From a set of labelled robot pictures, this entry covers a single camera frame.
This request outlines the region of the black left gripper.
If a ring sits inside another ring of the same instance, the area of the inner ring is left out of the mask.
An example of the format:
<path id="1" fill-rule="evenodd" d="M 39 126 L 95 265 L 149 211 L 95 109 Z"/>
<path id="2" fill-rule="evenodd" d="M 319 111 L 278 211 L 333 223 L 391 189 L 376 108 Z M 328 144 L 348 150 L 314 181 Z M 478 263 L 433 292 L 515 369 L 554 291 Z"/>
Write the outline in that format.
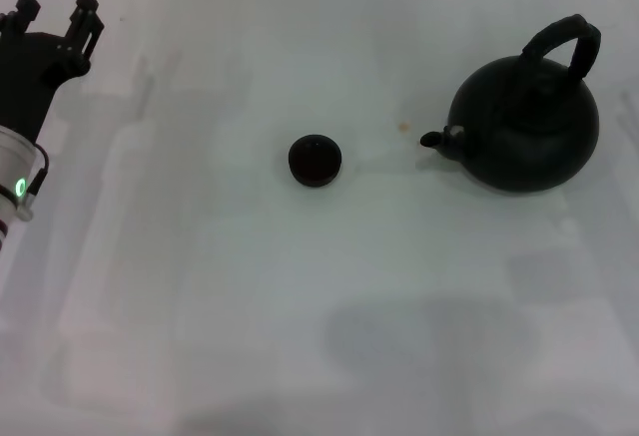
<path id="1" fill-rule="evenodd" d="M 1 126 L 38 139 L 57 90 L 86 75 L 105 28 L 97 0 L 76 0 L 64 36 L 26 33 L 41 6 L 18 0 L 14 17 L 1 20 Z"/>

